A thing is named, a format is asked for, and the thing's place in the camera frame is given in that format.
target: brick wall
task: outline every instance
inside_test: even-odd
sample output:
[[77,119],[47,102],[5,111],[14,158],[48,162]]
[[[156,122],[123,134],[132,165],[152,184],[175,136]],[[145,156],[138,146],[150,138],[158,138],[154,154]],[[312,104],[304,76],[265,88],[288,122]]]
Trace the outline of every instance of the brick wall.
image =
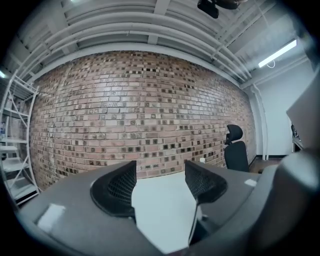
[[225,166],[227,124],[256,154],[247,95],[216,73],[163,54],[114,51],[81,57],[40,77],[31,161],[45,189],[66,176],[137,160],[137,177],[184,170],[205,157]]

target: office chair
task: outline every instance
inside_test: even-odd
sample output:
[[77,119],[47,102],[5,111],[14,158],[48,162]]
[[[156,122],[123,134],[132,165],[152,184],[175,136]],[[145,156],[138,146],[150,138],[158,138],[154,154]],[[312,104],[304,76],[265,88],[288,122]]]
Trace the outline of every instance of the office chair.
[[229,130],[224,143],[227,145],[224,149],[226,167],[231,170],[249,172],[246,144],[243,141],[237,141],[244,134],[242,129],[235,124],[228,124],[226,127]]

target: shelving unit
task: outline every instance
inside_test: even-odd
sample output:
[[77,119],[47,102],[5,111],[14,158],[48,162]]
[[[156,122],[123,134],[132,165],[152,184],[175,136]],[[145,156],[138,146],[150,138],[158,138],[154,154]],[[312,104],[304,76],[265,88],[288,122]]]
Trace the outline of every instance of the shelving unit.
[[[1,174],[6,188],[18,205],[40,193],[31,166],[29,145],[30,119],[37,94],[38,88],[21,80],[15,72],[1,102],[0,124],[5,118],[5,135],[0,138],[0,156],[6,154],[5,159],[0,157]],[[28,114],[19,110],[15,103],[17,100],[24,103],[31,101]],[[25,138],[13,137],[13,132],[9,134],[12,119],[19,120],[25,126]]]

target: floor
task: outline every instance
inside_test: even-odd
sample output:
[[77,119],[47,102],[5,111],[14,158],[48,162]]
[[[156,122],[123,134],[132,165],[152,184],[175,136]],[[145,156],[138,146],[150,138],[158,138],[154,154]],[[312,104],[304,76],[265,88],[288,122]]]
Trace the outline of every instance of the floor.
[[256,158],[250,166],[250,172],[257,174],[260,170],[268,166],[278,165],[281,162],[281,160],[282,158],[272,158],[269,160],[262,160],[261,158]]
[[168,254],[188,247],[196,201],[184,171],[137,180],[132,206],[138,229],[161,252]]

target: chair backrest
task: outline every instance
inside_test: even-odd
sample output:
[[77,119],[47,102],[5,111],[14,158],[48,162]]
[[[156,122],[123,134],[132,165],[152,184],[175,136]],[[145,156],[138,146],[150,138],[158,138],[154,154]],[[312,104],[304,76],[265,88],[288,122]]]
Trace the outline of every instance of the chair backrest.
[[235,124],[228,124],[227,128],[229,133],[226,135],[226,141],[224,144],[228,145],[224,149],[225,164],[228,169],[249,172],[249,164],[247,158],[246,144],[240,140],[244,134],[242,129]]

